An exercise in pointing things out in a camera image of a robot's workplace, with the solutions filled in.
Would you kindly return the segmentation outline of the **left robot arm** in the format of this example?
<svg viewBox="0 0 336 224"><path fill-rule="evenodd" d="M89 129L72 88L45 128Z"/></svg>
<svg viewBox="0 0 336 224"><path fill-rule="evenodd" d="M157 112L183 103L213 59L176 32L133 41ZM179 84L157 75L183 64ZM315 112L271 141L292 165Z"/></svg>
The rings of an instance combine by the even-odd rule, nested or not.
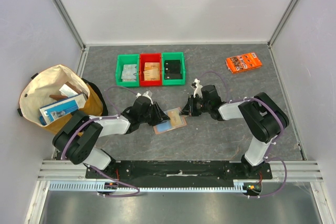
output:
<svg viewBox="0 0 336 224"><path fill-rule="evenodd" d="M130 134L143 123L156 126L168 120L169 116L157 102L140 95L120 115L90 116L77 110L55 135L53 146L61 152L61 159L74 165L93 166L102 177L110 178L115 174L116 166L109 154L95 147L98 138Z"/></svg>

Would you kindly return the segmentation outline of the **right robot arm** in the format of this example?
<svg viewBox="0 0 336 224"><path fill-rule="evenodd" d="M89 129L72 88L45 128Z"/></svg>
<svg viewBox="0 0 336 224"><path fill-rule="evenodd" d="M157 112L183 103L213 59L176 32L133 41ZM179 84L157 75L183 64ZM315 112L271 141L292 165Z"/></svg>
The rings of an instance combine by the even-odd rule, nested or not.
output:
<svg viewBox="0 0 336 224"><path fill-rule="evenodd" d="M253 137L241 158L240 172L245 178L254 178L265 163L272 142L289 126L287 115L264 92L254 97L224 102L214 85L193 86L195 91L188 97L180 114L200 116L208 113L217 121L244 119Z"/></svg>

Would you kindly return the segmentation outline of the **tan leather card holder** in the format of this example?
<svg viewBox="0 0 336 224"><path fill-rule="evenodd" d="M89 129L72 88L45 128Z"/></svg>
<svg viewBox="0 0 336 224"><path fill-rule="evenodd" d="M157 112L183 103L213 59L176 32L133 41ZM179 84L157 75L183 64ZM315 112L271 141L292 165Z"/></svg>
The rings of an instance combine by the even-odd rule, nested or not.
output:
<svg viewBox="0 0 336 224"><path fill-rule="evenodd" d="M161 124L158 124L158 125L154 126L153 128L154 128L155 134L158 135L158 134L162 134L162 133L165 133L165 132L168 132L168 131L172 131L174 129L178 129L178 128L187 126L185 116L184 115L180 115L180 116L183 118L183 121L184 121L184 124L182 126L172 127L171 124L170 124L170 120L169 120L167 122L164 122L164 123L161 123Z"/></svg>

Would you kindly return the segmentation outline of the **beige credit card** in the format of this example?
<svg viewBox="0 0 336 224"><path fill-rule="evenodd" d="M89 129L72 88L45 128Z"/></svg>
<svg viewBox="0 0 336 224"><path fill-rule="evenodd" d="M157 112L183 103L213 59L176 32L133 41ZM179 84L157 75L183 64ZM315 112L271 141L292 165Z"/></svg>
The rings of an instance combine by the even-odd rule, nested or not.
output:
<svg viewBox="0 0 336 224"><path fill-rule="evenodd" d="M167 115L170 118L170 124L172 127L179 127L184 124L183 118L180 116L180 110L178 108L167 111Z"/></svg>

